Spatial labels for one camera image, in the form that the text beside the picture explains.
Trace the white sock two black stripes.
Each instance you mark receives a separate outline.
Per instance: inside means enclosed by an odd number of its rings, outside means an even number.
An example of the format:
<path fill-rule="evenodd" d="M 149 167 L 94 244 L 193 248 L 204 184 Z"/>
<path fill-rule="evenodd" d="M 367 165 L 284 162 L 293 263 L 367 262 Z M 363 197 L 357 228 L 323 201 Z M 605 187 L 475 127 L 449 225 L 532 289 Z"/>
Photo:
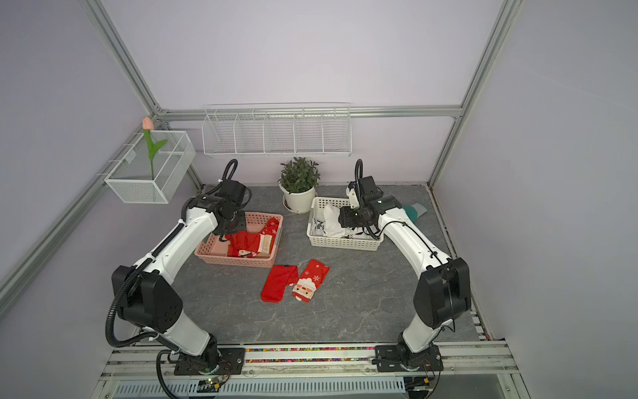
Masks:
<path fill-rule="evenodd" d="M 343 238 L 347 230 L 339 222 L 340 208 L 326 204 L 323 208 L 324 235 L 328 238 Z"/>

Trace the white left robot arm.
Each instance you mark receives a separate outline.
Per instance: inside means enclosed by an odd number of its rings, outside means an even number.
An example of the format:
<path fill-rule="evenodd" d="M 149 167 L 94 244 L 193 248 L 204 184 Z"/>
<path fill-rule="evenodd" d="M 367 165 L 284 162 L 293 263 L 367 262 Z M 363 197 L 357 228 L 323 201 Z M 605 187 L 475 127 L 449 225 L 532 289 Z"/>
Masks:
<path fill-rule="evenodd" d="M 238 161 L 224 168 L 213 188 L 188 199 L 174 229 L 133 266 L 120 266 L 111 276 L 114 299 L 105 323 L 111 347 L 129 347 L 153 338 L 195 365 L 197 372 L 221 368 L 217 340 L 184 311 L 172 285 L 196 248 L 209 236 L 230 237 L 245 227 L 245 207 L 252 193 L 234 180 Z"/>

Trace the plain red sock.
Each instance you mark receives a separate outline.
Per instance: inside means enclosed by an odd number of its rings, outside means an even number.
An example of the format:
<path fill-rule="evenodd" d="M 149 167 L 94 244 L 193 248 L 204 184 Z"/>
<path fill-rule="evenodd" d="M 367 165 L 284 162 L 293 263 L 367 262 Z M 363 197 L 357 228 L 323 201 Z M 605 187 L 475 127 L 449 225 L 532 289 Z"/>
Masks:
<path fill-rule="evenodd" d="M 281 302 L 287 287 L 293 286 L 298 279 L 299 272 L 297 266 L 272 266 L 261 293 L 262 301 L 266 303 Z"/>

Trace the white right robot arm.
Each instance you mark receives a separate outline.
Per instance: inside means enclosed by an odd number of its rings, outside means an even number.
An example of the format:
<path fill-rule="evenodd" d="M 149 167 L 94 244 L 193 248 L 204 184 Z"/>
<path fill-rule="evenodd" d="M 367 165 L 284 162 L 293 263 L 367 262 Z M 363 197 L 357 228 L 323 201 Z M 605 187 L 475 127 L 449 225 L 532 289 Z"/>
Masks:
<path fill-rule="evenodd" d="M 361 228 L 372 239 L 389 238 L 407 259 L 418 278 L 413 296 L 415 317 L 395 345 L 378 347 L 373 361 L 381 372 L 441 371 L 440 350 L 435 339 L 442 330 L 456 329 L 455 321 L 472 305 L 470 268 L 433 244 L 410 219 L 403 205 L 387 196 L 372 176 L 364 175 L 357 160 L 354 181 L 347 187 L 350 201 L 341 209 L 339 222 Z"/>

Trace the red santa sock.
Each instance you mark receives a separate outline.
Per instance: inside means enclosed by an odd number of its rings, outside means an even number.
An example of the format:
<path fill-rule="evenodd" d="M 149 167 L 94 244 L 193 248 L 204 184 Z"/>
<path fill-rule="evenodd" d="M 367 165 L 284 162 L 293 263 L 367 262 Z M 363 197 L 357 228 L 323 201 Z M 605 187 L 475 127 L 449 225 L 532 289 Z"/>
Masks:
<path fill-rule="evenodd" d="M 294 299 L 309 303 L 322 286 L 330 270 L 325 264 L 312 259 L 293 286 L 292 296 Z"/>

